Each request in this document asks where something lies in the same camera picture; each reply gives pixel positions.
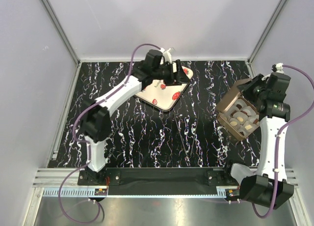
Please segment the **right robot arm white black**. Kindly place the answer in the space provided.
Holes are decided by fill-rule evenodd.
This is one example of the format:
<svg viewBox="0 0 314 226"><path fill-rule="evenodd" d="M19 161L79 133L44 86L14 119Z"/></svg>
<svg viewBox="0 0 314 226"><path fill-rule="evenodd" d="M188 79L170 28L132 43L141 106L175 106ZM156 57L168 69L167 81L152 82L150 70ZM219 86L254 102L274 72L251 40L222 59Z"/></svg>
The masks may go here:
<svg viewBox="0 0 314 226"><path fill-rule="evenodd" d="M294 194L287 182L285 169L285 138L290 120L290 106L284 103L290 77L272 72L264 77L238 84L241 95L254 104L259 113L261 152L257 170L252 172L244 164L229 161L223 180L229 185L239 184L239 198L261 205L270 211L279 208Z"/></svg>

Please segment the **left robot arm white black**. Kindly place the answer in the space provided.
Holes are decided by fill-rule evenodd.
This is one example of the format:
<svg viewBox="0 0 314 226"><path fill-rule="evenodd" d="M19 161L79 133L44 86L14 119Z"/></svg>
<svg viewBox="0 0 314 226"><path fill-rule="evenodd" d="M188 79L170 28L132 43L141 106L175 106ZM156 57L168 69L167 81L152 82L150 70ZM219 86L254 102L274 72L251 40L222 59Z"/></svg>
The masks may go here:
<svg viewBox="0 0 314 226"><path fill-rule="evenodd" d="M190 78L183 70L181 60L171 60L167 51L151 49L145 58L131 64L126 77L106 94L87 103L79 118L83 141L87 145L85 169L96 185L105 181L105 141L112 133L112 117L131 97L142 92L153 81L163 81L166 86L188 84Z"/></svg>

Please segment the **brown tin box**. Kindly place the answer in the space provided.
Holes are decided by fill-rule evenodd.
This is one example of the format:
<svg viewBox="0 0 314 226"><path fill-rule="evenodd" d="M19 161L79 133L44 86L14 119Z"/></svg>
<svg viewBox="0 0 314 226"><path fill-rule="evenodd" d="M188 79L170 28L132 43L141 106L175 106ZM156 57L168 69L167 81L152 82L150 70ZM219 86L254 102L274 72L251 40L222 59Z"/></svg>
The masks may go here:
<svg viewBox="0 0 314 226"><path fill-rule="evenodd" d="M217 121L235 140L243 141L260 126L259 113L243 97L238 97L225 111L219 111Z"/></svg>

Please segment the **brown tin lid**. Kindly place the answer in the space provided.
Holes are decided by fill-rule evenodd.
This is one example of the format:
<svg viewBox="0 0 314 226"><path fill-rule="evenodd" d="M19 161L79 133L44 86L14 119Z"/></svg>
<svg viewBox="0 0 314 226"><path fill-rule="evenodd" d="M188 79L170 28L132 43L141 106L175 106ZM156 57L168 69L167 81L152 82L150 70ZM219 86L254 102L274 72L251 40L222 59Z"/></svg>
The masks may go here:
<svg viewBox="0 0 314 226"><path fill-rule="evenodd" d="M238 85L243 85L247 82L250 82L251 79L242 79L236 81L231 88L226 92L222 99L218 102L216 110L220 113L225 113L234 102L242 96L240 90L237 88Z"/></svg>

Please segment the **black metal tongs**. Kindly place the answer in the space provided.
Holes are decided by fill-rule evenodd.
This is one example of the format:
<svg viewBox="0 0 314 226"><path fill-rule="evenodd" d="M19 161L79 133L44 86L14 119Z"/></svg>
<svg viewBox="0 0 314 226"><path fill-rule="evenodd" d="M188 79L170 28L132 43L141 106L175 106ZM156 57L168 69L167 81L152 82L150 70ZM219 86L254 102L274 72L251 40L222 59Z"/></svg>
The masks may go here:
<svg viewBox="0 0 314 226"><path fill-rule="evenodd" d="M174 112L174 121L179 133L184 159L187 165L190 166L191 159L194 155L193 150L196 143L199 116L196 114L194 121L191 123L191 126L189 126L189 117L182 117L178 112Z"/></svg>

